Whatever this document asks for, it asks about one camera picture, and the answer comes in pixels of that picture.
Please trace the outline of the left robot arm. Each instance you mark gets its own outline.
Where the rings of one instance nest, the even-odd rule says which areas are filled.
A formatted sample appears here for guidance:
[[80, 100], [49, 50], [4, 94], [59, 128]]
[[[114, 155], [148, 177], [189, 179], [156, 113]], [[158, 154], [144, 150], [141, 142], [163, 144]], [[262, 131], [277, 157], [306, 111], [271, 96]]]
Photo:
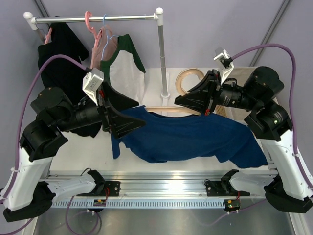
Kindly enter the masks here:
[[107, 185], [96, 170], [59, 183], [41, 180], [46, 167], [59, 148], [67, 143], [64, 132], [101, 123], [105, 132], [119, 139], [145, 126], [145, 121], [123, 114], [138, 102], [117, 92], [104, 82], [92, 100], [84, 97], [73, 105], [58, 87], [44, 89], [31, 103], [36, 119], [18, 138], [18, 168], [13, 171], [14, 183], [2, 191], [4, 218], [7, 222], [32, 219], [45, 213], [57, 201], [83, 195], [98, 196]]

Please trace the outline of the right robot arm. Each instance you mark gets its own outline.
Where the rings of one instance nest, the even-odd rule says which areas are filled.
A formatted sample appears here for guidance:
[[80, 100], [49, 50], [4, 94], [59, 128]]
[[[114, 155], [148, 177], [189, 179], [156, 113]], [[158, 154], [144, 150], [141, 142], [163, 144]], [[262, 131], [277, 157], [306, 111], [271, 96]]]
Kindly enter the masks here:
[[233, 169], [221, 178], [222, 191], [245, 191], [266, 198], [281, 212], [306, 213], [313, 206], [313, 179], [293, 142], [293, 123], [275, 102], [283, 88], [279, 75], [269, 67], [257, 67], [242, 86], [235, 78], [225, 79], [210, 70], [192, 89], [180, 91], [175, 104], [206, 115], [216, 106], [248, 111], [245, 123], [260, 140], [277, 174], [260, 177]]

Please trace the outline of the blue t shirt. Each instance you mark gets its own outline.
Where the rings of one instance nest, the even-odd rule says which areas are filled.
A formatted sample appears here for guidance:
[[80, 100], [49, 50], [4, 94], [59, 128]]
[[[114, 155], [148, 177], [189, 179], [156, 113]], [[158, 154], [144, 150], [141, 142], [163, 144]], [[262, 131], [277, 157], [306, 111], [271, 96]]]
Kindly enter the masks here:
[[149, 163], [215, 156], [220, 163], [231, 161], [242, 169], [268, 164], [252, 131], [226, 117], [217, 114], [167, 117], [148, 112], [145, 106], [123, 113], [146, 124], [120, 139], [111, 138], [114, 159], [120, 156], [122, 142]]

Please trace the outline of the wooden hanger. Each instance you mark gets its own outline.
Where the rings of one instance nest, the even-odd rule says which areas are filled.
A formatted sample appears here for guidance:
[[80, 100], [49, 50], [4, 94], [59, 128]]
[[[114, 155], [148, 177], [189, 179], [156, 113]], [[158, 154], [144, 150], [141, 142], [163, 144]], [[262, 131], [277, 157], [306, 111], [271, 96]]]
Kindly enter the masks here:
[[[175, 80], [175, 88], [179, 95], [184, 96], [189, 93], [190, 88], [187, 88], [187, 84], [194, 80], [194, 85], [197, 85], [204, 78], [204, 73], [198, 68], [188, 68], [181, 71]], [[191, 115], [200, 115], [200, 112], [194, 111], [190, 108], [182, 106], [150, 106], [145, 107], [146, 111], [150, 113], [160, 113], [166, 116], [167, 113], [185, 113]]]

